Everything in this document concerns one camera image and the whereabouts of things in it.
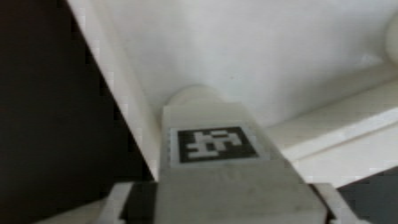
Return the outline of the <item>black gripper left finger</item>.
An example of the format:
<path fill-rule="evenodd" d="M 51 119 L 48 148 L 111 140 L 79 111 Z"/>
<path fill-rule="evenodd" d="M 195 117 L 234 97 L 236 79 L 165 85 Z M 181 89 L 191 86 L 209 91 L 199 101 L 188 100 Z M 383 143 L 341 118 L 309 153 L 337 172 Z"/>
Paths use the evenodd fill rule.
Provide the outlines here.
<path fill-rule="evenodd" d="M 113 185 L 99 213 L 99 224 L 152 224 L 154 182 L 120 182 Z"/>

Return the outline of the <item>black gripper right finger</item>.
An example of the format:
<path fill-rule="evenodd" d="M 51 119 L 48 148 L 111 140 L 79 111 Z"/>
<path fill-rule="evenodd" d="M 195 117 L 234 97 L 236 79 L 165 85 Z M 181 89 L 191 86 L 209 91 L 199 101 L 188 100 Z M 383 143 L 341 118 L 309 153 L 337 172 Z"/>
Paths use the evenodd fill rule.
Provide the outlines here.
<path fill-rule="evenodd" d="M 325 224 L 371 224 L 357 217 L 332 184 L 312 183 L 310 187 L 328 210 Z"/>

